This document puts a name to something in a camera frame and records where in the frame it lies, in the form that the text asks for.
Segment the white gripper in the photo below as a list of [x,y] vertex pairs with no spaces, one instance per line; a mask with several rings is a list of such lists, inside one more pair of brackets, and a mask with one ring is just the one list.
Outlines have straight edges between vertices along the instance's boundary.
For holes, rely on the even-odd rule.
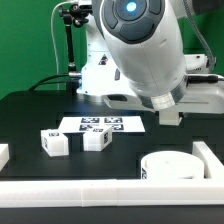
[[188,86],[178,102],[168,94],[148,105],[126,91],[104,95],[105,103],[113,109],[158,112],[160,125],[179,125],[185,113],[224,114],[224,77],[209,73],[205,54],[188,54],[185,59]]

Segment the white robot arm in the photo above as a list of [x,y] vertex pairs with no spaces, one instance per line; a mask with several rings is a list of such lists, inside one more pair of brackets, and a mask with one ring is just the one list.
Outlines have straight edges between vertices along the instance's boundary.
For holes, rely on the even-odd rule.
[[113,109],[157,112],[162,124],[180,113],[224,114],[224,83],[199,72],[183,53],[177,20],[214,11],[224,0],[78,0],[89,53],[78,93]]

